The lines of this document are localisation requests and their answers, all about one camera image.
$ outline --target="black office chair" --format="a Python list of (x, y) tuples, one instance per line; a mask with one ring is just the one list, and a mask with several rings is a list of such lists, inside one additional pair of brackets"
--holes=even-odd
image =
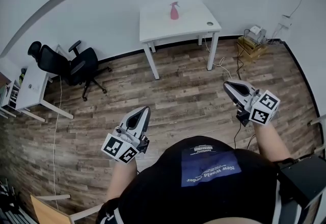
[(82, 53), (78, 53), (77, 46), (80, 43), (81, 41), (78, 40), (69, 48), (69, 52), (73, 50), (76, 55), (72, 61), (68, 61), (64, 56), (54, 52), (49, 46), (42, 46), (39, 41), (35, 41), (31, 44), (28, 55), (35, 58), (40, 69), (60, 75), (69, 86), (81, 85), (83, 82), (86, 82), (82, 98), (84, 101), (87, 101), (85, 93), (91, 81), (106, 94), (106, 89), (103, 88), (94, 77), (105, 70), (109, 70), (110, 72), (112, 70), (110, 67), (97, 70), (98, 60), (94, 49), (89, 47)]

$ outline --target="wooden floor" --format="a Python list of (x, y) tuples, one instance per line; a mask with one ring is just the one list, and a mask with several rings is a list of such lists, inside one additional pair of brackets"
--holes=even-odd
[[(143, 170), (156, 162), (170, 145), (187, 137), (205, 135), (234, 146), (239, 129), (236, 108), (223, 90), (229, 78), (221, 67), (207, 71), (208, 52), (197, 44), (159, 50), (153, 54), (160, 80), (155, 80), (144, 53), (101, 64), (112, 72), (97, 77), (107, 89), (103, 94), (92, 85), (88, 101), (83, 102), (81, 86), (62, 83), (61, 108), (74, 114), (70, 120), (59, 116), (56, 135), (57, 194), (71, 194), (58, 201), (66, 213), (75, 213), (104, 202), (112, 174), (113, 160), (100, 151), (108, 132), (132, 109), (147, 105), (151, 119), (147, 136), (147, 153), (139, 155), (137, 164)], [(223, 66), (236, 78), (234, 40), (220, 40), (215, 63), (225, 57)], [(293, 59), (282, 44), (274, 45), (256, 63), (245, 66), (243, 80), (257, 88), (268, 89), (281, 99), (273, 124), (294, 157), (310, 153), (321, 144), (319, 128), (307, 127), (316, 117), (308, 89)], [(59, 106), (60, 81), (50, 84), (45, 100)], [(34, 214), (30, 193), (53, 194), (53, 139), (57, 115), (37, 106), (32, 112), (45, 123), (18, 115), (0, 119), (0, 174), (7, 176), (27, 209)], [(246, 148), (253, 127), (242, 128), (236, 138), (237, 148)], [(251, 150), (257, 151), (253, 140)]]

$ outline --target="black device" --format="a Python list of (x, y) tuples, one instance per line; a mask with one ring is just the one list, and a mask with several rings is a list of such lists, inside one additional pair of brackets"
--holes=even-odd
[(278, 163), (282, 208), (278, 224), (303, 224), (310, 205), (326, 188), (326, 161), (316, 154)]
[(77, 84), (85, 83), (82, 98), (87, 101), (85, 96), (88, 86), (91, 82), (96, 84), (106, 94), (106, 89), (102, 87), (94, 77), (101, 74), (105, 70), (111, 72), (110, 67), (98, 69), (98, 60), (94, 49), (87, 48), (83, 52), (79, 53), (77, 46), (81, 43), (78, 40), (69, 48), (69, 52), (74, 51), (76, 57), (68, 61), (64, 56), (53, 51), (49, 46), (41, 44), (39, 41), (35, 41), (31, 44), (28, 50), (28, 55), (35, 58), (37, 65), (40, 69), (57, 74), (61, 76), (69, 86), (75, 86)]

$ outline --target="white desk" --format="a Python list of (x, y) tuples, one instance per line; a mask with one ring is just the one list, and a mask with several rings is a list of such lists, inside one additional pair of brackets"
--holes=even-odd
[(143, 43), (144, 51), (156, 79), (159, 79), (157, 69), (149, 50), (155, 53), (154, 40), (177, 37), (182, 35), (199, 35), (198, 44), (202, 44), (203, 35), (213, 33), (207, 70), (211, 70), (218, 45), (218, 32), (222, 29), (209, 9), (201, 2), (179, 2), (176, 7), (179, 19), (170, 17), (171, 6), (162, 4), (159, 7), (145, 7), (140, 11), (139, 39)]
[(73, 115), (55, 107), (43, 99), (46, 83), (48, 80), (50, 80), (48, 73), (39, 69), (36, 61), (33, 61), (27, 68), (24, 80), (18, 92), (16, 109), (31, 117), (34, 117), (37, 120), (44, 122), (45, 120), (43, 118), (40, 118), (28, 111), (23, 111), (23, 108), (42, 104), (65, 117), (73, 119)]
[(0, 101), (0, 110), (13, 116), (16, 117), (16, 115), (14, 115), (13, 113), (5, 110), (3, 107), (5, 107), (6, 105), (9, 106), (10, 108), (16, 110), (15, 108), (10, 106), (10, 97), (11, 97), (11, 92), (13, 91), (14, 87), (19, 90), (19, 87), (15, 86), (15, 82), (12, 81), (11, 83), (9, 83), (8, 85), (5, 86), (5, 91), (4, 91), (4, 95), (2, 100)]
[[(6, 89), (6, 86), (3, 86), (2, 88), (0, 88), (0, 104), (2, 103), (2, 100), (4, 98), (4, 95), (5, 95), (5, 89)], [(8, 119), (8, 117), (1, 111), (2, 109), (0, 109), (0, 116)]]

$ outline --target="person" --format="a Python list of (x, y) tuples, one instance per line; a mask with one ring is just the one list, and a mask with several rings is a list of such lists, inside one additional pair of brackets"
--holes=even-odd
[(272, 223), (274, 162), (291, 155), (271, 123), (254, 128), (260, 154), (195, 136), (138, 175), (135, 159), (116, 162), (96, 223)]

